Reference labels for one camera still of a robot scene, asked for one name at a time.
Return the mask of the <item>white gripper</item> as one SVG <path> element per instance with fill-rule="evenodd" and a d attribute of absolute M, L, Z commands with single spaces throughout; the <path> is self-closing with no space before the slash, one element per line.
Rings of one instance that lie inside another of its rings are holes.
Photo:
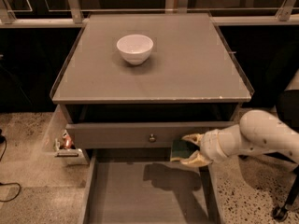
<path fill-rule="evenodd" d="M 225 161 L 228 156 L 221 148 L 219 140 L 219 130 L 213 130 L 205 133 L 187 134 L 182 140 L 200 146 L 200 151 L 195 151 L 189 158 L 180 161 L 181 164 L 188 167 L 204 167 L 212 162 L 220 163 Z"/>

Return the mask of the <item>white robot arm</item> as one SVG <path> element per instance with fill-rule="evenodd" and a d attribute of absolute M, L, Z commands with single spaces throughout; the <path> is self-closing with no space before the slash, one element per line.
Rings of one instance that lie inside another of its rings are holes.
<path fill-rule="evenodd" d="M 190 157 L 180 161 L 190 167 L 220 163 L 232 156 L 276 152 L 299 163 L 299 133 L 262 110 L 250 110 L 236 125 L 204 134 L 188 134 L 182 139 L 199 147 Z"/>

